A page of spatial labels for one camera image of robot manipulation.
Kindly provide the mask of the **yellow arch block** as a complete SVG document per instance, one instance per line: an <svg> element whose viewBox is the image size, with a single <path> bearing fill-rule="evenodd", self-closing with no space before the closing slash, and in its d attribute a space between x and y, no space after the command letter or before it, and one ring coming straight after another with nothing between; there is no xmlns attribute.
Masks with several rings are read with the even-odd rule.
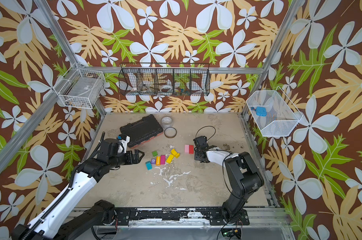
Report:
<svg viewBox="0 0 362 240"><path fill-rule="evenodd" d="M175 158L178 159L180 157L180 153L178 153L175 149L172 149L170 152Z"/></svg>

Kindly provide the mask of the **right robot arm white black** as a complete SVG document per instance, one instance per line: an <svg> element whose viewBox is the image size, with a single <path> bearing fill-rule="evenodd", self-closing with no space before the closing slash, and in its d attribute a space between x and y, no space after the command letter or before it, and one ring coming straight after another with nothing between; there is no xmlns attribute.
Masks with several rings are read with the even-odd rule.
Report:
<svg viewBox="0 0 362 240"><path fill-rule="evenodd" d="M222 205L222 216L226 223L245 217L244 205L264 185L259 167L247 152L231 153L208 144L206 136L194 139L195 160L202 163L217 163L226 172L229 183L225 183L230 196Z"/></svg>

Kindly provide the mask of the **red wood block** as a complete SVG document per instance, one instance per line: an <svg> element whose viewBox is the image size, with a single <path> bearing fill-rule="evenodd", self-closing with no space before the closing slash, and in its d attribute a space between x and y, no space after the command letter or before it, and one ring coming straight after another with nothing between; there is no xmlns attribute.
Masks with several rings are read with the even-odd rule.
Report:
<svg viewBox="0 0 362 240"><path fill-rule="evenodd" d="M189 154L194 154L194 146L193 145L189 145Z"/></svg>

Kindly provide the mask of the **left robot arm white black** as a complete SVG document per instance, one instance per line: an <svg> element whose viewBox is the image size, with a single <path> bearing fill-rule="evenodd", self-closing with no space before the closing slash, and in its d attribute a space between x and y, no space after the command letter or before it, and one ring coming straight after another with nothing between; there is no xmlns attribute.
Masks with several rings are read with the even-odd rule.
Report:
<svg viewBox="0 0 362 240"><path fill-rule="evenodd" d="M64 190L30 223L17 225L11 233L12 239L72 240L94 225L115 223L114 204L107 201L97 202L90 210L67 223L65 220L80 200L111 170L141 162L145 153L129 151L129 141L127 135L119 135L115 139L102 137L90 157L74 168Z"/></svg>

